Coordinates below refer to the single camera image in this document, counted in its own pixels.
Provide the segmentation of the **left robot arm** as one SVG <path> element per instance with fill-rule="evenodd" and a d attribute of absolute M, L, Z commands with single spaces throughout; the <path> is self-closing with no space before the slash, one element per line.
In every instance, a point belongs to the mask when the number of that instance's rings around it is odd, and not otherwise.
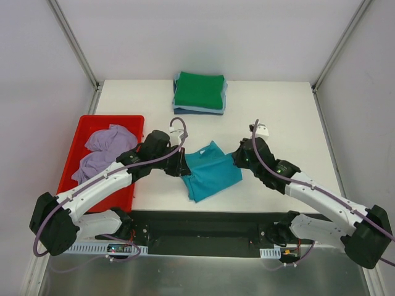
<path fill-rule="evenodd" d="M 48 192 L 39 196 L 29 224 L 35 234 L 33 253 L 41 256 L 38 244 L 45 247 L 46 253 L 57 256 L 80 239 L 112 236 L 130 240 L 133 226 L 126 211 L 112 207 L 89 214 L 88 210 L 152 170 L 162 170 L 174 177 L 190 175 L 182 147 L 187 136 L 182 129 L 169 134 L 154 130 L 144 142 L 119 155 L 104 171 L 81 185 L 55 196 Z"/>

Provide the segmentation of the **teal t shirt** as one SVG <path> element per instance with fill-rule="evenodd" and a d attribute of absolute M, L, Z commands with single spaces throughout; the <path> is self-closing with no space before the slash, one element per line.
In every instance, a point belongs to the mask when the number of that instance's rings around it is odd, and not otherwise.
<path fill-rule="evenodd" d="M 185 155 L 191 171 L 182 180 L 188 190 L 188 198 L 200 202 L 243 180 L 241 169 L 234 166 L 231 154 L 225 154 L 211 141 L 197 152 Z"/>

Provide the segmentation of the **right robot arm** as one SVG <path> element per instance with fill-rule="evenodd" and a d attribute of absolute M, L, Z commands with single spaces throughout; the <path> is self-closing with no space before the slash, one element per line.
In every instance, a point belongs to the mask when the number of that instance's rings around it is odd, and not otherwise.
<path fill-rule="evenodd" d="M 394 240 L 387 212 L 367 208 L 321 188 L 296 165 L 276 159 L 262 138 L 240 142 L 232 153 L 238 168 L 250 170 L 267 188 L 312 207 L 325 219 L 289 211 L 267 230 L 268 239 L 285 246 L 308 239 L 336 247 L 355 263 L 373 269 Z"/>

